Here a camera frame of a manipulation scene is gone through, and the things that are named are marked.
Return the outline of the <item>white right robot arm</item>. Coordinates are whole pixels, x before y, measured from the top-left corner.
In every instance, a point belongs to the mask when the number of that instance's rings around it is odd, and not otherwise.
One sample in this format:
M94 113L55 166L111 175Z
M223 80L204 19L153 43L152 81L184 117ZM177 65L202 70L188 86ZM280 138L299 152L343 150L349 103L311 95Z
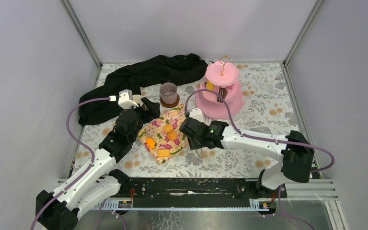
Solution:
M268 197L280 185L288 182L304 184L310 180L314 150L298 131L273 136L237 129L221 121L206 125L191 117L183 121L179 130L186 135L191 150L246 150L276 160L276 165L259 174L255 185L259 196Z

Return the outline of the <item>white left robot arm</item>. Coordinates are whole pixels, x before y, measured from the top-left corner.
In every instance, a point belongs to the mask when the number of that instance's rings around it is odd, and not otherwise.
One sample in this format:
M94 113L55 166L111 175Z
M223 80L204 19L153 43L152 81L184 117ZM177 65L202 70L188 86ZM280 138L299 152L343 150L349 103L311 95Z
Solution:
M101 201L128 194L127 175L114 167L132 149L143 125L160 117L160 103L146 97L140 97L139 103L122 96L107 100L122 107L113 129L74 175L52 192L43 190L37 195L31 229L40 223L47 230L72 230Z

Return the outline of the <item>yellow wafer biscuit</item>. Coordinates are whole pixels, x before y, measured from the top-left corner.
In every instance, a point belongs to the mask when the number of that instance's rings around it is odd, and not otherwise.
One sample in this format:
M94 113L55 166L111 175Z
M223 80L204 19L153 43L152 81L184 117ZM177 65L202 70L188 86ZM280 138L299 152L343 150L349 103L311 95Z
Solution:
M206 81L205 82L205 88L207 89L207 90L210 90L210 91L214 91L214 89L215 89L215 85L213 84L213 83L211 83L210 81Z

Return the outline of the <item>chocolate wafer biscuit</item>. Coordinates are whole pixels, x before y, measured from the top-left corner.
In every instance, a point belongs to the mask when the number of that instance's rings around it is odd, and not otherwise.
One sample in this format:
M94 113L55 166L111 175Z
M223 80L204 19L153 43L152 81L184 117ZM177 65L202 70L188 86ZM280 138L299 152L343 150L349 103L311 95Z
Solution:
M217 97L217 102L218 103L223 103L227 94L228 94L228 90L226 88L222 88L220 87L218 90L218 94L219 96Z

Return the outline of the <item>pink three-tier cake stand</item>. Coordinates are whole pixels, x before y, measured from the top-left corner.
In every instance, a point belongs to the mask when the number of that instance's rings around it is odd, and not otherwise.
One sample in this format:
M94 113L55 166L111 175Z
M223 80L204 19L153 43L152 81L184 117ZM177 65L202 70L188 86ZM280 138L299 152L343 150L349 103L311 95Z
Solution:
M195 103L209 118L228 119L243 107L240 70L224 55L207 66Z

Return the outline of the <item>purple mug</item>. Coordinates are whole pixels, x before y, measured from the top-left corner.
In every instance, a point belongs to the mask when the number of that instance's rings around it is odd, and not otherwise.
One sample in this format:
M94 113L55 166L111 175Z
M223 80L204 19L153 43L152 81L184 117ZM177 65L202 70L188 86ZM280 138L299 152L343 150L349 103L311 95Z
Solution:
M167 105L174 104L178 99L177 86L174 83L166 82L160 87L160 97Z

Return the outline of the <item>white paper cup black base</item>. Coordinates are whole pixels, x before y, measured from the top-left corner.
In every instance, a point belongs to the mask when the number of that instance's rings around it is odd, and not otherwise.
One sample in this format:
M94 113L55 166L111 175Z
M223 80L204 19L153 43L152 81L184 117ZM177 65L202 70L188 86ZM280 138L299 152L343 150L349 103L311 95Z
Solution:
M142 102L142 98L143 98L143 96L141 96L141 95L139 95L139 94L135 94L135 95L133 95L132 96L132 98L133 98L133 101L140 107L140 106L142 106L143 105L143 102Z

